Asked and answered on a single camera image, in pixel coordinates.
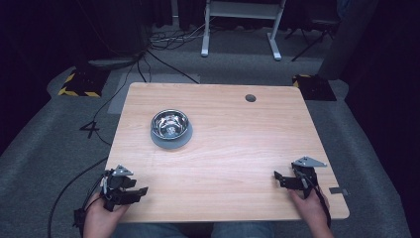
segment hole in table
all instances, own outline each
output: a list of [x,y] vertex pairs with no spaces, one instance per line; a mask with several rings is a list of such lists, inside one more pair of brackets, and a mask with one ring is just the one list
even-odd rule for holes
[[255,102],[255,101],[257,101],[257,98],[256,98],[254,95],[252,95],[252,94],[247,94],[247,95],[245,96],[245,99],[246,99],[247,101],[249,101],[249,102]]

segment black floor mat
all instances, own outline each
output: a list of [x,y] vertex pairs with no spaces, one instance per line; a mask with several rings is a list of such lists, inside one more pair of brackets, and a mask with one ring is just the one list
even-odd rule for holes
[[303,99],[315,101],[337,101],[328,80],[318,75],[297,74],[292,78],[293,86],[298,87]]

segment black device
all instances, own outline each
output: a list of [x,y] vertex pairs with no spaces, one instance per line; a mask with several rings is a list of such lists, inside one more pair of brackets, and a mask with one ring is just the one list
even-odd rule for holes
[[82,207],[74,210],[73,226],[79,228],[81,237],[83,237],[83,228],[87,209],[96,200],[93,200],[90,204],[87,204],[87,201],[100,181],[102,181],[102,188],[98,199],[104,199],[104,208],[111,212],[114,210],[115,205],[127,205],[139,202],[142,196],[148,193],[148,187],[143,187],[139,190],[127,190],[127,188],[131,188],[136,185],[137,181],[135,179],[128,178],[128,176],[132,175],[132,172],[121,165],[117,166],[115,170],[112,169],[110,171],[105,171],[105,173],[101,175],[101,178],[99,178],[90,190]]
[[284,177],[280,173],[274,171],[274,177],[280,182],[281,187],[303,190],[304,198],[309,196],[312,188],[318,185],[318,179],[313,167],[303,167],[291,163],[296,178]]
[[318,187],[318,179],[314,169],[314,167],[327,167],[327,165],[309,157],[302,157],[301,159],[292,162],[291,167],[296,175],[296,178],[284,177],[280,173],[274,171],[275,179],[280,182],[281,187],[303,190],[303,196],[305,199],[309,196],[311,190],[314,189],[319,197],[325,215],[327,216],[327,225],[330,227],[330,211],[328,210],[324,196],[321,194]]
[[146,195],[148,187],[139,190],[126,190],[136,185],[135,179],[127,177],[132,175],[133,173],[123,166],[118,166],[116,170],[105,173],[101,190],[101,195],[105,199],[105,209],[113,211],[115,205],[133,204],[139,202],[140,198]]

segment jeans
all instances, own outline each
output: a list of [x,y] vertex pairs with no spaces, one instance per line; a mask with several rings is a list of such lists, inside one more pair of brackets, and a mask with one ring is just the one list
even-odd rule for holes
[[[117,226],[113,238],[186,238],[169,223],[123,223]],[[274,238],[272,222],[216,222],[212,238]]]

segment wrist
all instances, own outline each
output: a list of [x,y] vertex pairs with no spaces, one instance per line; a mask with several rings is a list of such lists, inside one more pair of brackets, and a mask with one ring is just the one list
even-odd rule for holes
[[320,223],[316,222],[313,224],[309,224],[309,229],[311,230],[312,236],[314,238],[322,237],[322,238],[330,238],[334,237],[333,232],[327,226],[327,223]]

